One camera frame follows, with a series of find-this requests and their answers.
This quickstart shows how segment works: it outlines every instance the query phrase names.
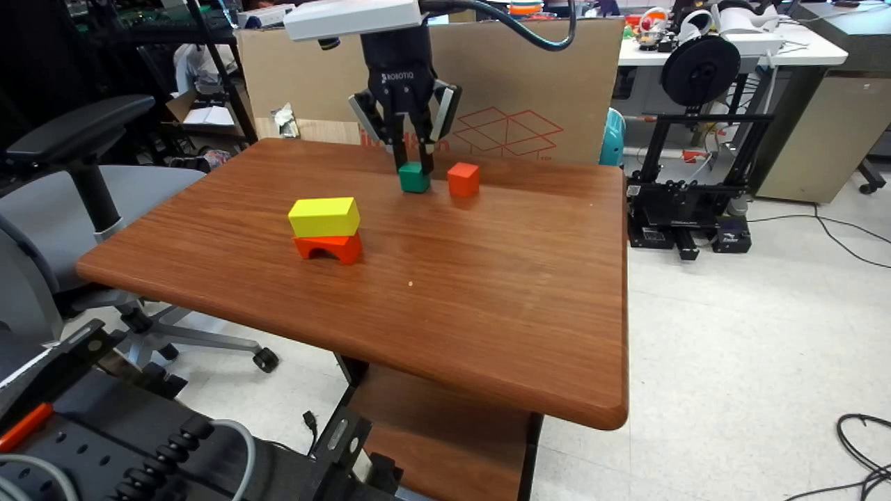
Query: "red block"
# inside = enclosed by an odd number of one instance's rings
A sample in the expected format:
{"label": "red block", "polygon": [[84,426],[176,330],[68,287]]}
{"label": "red block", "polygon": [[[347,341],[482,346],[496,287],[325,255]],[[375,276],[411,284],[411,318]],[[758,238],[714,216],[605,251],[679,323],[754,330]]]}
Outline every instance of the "red block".
{"label": "red block", "polygon": [[448,169],[448,192],[453,197],[475,197],[480,194],[480,166],[467,162],[457,162]]}
{"label": "red block", "polygon": [[340,265],[356,265],[361,255],[361,238],[359,234],[353,236],[318,236],[318,238],[296,238],[296,248],[300,251],[304,259],[311,252],[324,251],[333,255]]}

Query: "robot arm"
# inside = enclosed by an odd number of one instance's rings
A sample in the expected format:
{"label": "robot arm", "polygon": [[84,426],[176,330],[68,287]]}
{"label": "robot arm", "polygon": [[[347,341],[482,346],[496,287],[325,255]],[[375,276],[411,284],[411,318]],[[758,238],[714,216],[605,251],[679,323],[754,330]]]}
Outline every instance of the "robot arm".
{"label": "robot arm", "polygon": [[574,0],[567,0],[567,37],[559,41],[538,37],[510,13],[480,0],[318,0],[286,13],[283,28],[289,39],[318,39],[324,48],[336,48],[336,41],[332,45],[336,37],[359,34],[367,88],[347,99],[359,124],[392,152],[399,169],[410,159],[403,120],[411,120],[421,166],[431,173],[437,140],[452,130],[462,88],[441,81],[434,71],[425,13],[464,9],[496,17],[542,50],[566,50],[574,41]]}

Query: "wooden table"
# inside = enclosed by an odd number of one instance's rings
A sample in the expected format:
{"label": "wooden table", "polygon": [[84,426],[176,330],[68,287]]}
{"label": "wooden table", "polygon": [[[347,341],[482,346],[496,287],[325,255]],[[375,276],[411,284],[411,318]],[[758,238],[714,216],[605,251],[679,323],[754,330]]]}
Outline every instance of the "wooden table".
{"label": "wooden table", "polygon": [[[442,180],[400,194],[379,149],[260,142],[77,272],[367,362],[350,407],[403,483],[523,499],[540,414],[627,421],[624,179],[480,163],[480,197],[453,204]],[[359,265],[296,252],[283,213],[318,194],[356,197]]]}

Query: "floor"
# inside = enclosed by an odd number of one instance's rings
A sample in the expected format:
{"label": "floor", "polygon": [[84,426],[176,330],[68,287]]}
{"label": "floor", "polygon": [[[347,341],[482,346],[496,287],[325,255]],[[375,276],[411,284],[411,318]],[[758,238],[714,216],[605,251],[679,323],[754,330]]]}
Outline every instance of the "floor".
{"label": "floor", "polygon": [[[891,236],[891,190],[864,197],[858,184],[822,213]],[[775,213],[811,208],[748,205],[748,219]],[[891,265],[888,241],[829,229]],[[835,421],[891,417],[891,270],[844,252],[814,216],[754,222],[753,236],[747,255],[704,251],[698,261],[629,251],[629,421],[597,432],[549,417],[535,501],[760,501],[865,475]],[[182,400],[307,451],[304,408],[329,417],[346,390],[332,354],[200,315],[187,323],[260,337],[282,368],[265,376],[244,355],[187,350]],[[858,444],[891,461],[891,432],[858,429]]]}

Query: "brown tabletop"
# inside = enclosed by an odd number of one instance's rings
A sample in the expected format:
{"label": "brown tabletop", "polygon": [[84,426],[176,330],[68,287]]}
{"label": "brown tabletop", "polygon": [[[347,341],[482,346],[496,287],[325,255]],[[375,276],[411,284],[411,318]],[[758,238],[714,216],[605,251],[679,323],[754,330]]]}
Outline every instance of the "brown tabletop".
{"label": "brown tabletop", "polygon": [[[597,429],[627,421],[624,176],[480,162],[482,192],[400,194],[367,148],[260,142],[77,272]],[[353,194],[366,255],[300,259],[296,197]]]}

